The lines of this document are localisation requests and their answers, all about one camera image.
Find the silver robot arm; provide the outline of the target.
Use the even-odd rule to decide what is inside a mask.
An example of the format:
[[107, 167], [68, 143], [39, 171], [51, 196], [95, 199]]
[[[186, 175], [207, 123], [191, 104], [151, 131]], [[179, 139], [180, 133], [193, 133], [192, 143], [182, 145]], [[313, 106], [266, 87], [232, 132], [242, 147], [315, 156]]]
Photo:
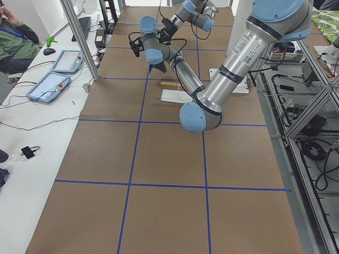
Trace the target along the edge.
[[166, 36], [163, 30], [157, 30], [153, 17], [144, 16], [139, 28], [146, 61], [163, 73], [167, 72], [165, 63], [168, 63], [184, 90], [196, 98], [197, 93], [204, 90], [204, 85], [186, 62], [182, 50], [171, 45], [173, 39]]
[[312, 1], [253, 1], [246, 29], [225, 61], [204, 87], [179, 49], [163, 46], [168, 62], [192, 101], [180, 109], [180, 123], [191, 133], [217, 128], [224, 117], [223, 103], [262, 53], [283, 39], [303, 39], [310, 31]]

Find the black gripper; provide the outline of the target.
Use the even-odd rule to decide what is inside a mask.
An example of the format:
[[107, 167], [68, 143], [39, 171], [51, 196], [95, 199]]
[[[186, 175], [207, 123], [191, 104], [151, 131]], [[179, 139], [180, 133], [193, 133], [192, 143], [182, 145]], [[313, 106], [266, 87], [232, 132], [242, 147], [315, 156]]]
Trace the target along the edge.
[[177, 26], [168, 18], [163, 18], [162, 23], [165, 25], [159, 31], [159, 41], [162, 44], [171, 44], [173, 35], [177, 32]]

